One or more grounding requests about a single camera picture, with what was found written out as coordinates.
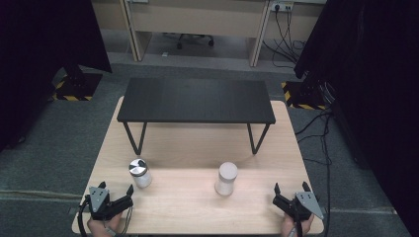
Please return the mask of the glass jar with metal lid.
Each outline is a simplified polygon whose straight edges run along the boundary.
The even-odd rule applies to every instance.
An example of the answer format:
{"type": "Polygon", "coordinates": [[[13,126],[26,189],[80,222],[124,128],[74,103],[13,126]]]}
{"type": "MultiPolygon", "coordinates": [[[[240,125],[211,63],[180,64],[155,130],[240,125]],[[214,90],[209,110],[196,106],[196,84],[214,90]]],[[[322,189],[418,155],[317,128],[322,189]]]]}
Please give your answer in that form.
{"type": "Polygon", "coordinates": [[[138,158],[131,161],[128,170],[139,188],[144,189],[151,184],[152,177],[143,159],[138,158]]]}

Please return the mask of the person's left hand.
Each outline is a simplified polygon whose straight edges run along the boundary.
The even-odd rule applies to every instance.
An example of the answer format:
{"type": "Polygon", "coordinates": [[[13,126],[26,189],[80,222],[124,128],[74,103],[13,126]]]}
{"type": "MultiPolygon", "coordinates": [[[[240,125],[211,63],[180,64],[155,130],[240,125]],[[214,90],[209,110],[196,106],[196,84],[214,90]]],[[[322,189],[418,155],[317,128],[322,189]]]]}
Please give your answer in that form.
{"type": "Polygon", "coordinates": [[[93,237],[116,237],[121,218],[121,213],[115,215],[111,220],[105,221],[90,218],[87,225],[93,237]]]}

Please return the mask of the person's right hand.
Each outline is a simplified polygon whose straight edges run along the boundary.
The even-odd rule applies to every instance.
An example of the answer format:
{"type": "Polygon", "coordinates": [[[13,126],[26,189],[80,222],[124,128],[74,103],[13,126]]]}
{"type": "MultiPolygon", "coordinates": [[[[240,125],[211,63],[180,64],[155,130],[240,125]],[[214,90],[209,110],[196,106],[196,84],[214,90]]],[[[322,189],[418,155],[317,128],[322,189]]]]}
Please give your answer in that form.
{"type": "MultiPolygon", "coordinates": [[[[306,235],[310,231],[313,219],[314,219],[314,215],[311,214],[307,220],[304,220],[301,223],[302,235],[306,235]]],[[[284,214],[284,219],[281,224],[281,236],[282,237],[298,237],[297,231],[296,231],[296,224],[294,223],[293,219],[286,213],[284,214]]]]}

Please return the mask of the black shelf with metal legs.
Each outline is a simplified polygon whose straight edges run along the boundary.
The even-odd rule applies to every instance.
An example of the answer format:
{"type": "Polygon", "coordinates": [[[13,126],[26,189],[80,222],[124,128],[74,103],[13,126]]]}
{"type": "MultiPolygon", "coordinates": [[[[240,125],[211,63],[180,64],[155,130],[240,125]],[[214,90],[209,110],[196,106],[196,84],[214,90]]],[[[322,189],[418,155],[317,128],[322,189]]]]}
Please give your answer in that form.
{"type": "Polygon", "coordinates": [[[253,123],[265,130],[276,123],[266,83],[258,80],[132,78],[117,116],[133,152],[145,134],[133,138],[129,125],[140,122],[253,123]]]}

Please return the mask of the black curtain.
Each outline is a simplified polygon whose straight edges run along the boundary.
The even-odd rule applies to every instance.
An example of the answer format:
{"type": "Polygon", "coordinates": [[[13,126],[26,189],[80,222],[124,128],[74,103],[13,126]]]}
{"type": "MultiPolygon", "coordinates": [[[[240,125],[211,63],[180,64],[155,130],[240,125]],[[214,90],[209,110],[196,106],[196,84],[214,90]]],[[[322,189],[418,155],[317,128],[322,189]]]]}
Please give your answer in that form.
{"type": "Polygon", "coordinates": [[[31,125],[59,69],[109,72],[92,0],[0,0],[0,152],[31,125]]]}
{"type": "Polygon", "coordinates": [[[328,83],[344,124],[419,237],[419,0],[326,0],[294,69],[328,83]]]}

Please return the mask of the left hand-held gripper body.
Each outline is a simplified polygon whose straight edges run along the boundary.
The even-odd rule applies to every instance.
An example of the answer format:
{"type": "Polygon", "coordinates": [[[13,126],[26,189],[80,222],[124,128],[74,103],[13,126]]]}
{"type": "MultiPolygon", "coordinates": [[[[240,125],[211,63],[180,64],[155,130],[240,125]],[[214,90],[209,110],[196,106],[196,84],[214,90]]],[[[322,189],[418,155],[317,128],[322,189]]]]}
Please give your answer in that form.
{"type": "Polygon", "coordinates": [[[115,215],[133,206],[132,198],[120,197],[110,201],[108,189],[89,188],[89,210],[94,220],[111,220],[115,215]]]}

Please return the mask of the white cylindrical jar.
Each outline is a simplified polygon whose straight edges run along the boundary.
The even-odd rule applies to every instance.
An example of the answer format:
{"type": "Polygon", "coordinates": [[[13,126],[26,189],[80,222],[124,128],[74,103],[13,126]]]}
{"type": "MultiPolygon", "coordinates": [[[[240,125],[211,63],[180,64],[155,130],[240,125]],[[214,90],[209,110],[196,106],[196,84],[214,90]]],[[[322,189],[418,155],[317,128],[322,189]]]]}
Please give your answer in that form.
{"type": "Polygon", "coordinates": [[[234,190],[234,182],[238,175],[238,168],[232,162],[224,162],[218,168],[218,180],[214,189],[221,196],[230,196],[234,190]]]}

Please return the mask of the black office chair base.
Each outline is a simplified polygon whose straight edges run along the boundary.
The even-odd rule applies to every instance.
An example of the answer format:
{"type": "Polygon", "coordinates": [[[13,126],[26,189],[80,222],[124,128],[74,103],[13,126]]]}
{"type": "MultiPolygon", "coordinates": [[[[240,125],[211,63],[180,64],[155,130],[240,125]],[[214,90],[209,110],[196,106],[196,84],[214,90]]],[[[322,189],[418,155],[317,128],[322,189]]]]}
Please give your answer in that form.
{"type": "Polygon", "coordinates": [[[170,39],[177,39],[176,47],[178,49],[183,48],[183,42],[196,43],[199,40],[209,39],[208,46],[214,46],[214,38],[210,35],[197,35],[197,34],[176,34],[176,33],[163,33],[163,36],[170,39]]]}

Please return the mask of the beige office desk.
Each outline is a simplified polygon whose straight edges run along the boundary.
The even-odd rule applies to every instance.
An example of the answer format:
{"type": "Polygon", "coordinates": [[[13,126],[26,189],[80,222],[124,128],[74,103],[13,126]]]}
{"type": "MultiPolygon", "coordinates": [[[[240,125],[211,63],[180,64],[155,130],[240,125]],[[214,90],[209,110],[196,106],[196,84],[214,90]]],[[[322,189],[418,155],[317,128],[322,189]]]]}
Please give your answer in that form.
{"type": "Polygon", "coordinates": [[[293,40],[307,40],[327,0],[91,0],[99,26],[123,30],[135,61],[154,33],[199,34],[246,39],[249,65],[258,63],[262,41],[276,38],[275,3],[293,8],[293,40]]]}

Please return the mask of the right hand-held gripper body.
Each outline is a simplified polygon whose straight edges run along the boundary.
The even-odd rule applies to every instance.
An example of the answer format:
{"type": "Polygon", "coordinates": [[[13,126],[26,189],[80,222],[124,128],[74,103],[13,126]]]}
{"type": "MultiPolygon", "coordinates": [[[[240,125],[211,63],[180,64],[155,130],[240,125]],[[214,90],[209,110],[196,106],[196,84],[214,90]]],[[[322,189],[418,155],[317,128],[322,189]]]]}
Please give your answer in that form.
{"type": "Polygon", "coordinates": [[[298,192],[292,200],[281,194],[276,194],[273,204],[290,216],[294,221],[308,220],[312,214],[320,219],[324,218],[319,206],[318,198],[313,192],[298,192]]]}

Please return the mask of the white wall power outlet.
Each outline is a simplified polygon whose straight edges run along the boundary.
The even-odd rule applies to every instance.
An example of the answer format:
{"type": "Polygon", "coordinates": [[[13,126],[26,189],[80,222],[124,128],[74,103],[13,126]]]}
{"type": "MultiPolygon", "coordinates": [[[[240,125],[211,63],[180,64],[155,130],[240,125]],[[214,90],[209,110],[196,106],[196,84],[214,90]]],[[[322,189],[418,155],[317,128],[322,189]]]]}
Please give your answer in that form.
{"type": "Polygon", "coordinates": [[[275,0],[271,5],[273,12],[286,12],[289,13],[293,10],[293,2],[275,0]]]}

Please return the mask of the black stand base hazard stripes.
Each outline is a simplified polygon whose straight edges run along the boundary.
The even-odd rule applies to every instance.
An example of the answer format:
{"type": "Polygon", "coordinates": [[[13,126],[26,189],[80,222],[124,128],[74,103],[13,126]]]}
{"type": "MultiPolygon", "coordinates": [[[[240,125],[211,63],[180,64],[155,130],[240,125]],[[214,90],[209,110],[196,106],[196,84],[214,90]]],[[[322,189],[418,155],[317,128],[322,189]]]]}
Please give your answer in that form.
{"type": "Polygon", "coordinates": [[[326,101],[320,89],[321,82],[308,74],[300,81],[286,81],[281,84],[286,105],[296,109],[325,110],[326,101]]]}
{"type": "Polygon", "coordinates": [[[77,66],[56,84],[51,98],[55,101],[91,101],[102,77],[100,73],[86,72],[77,66]]]}

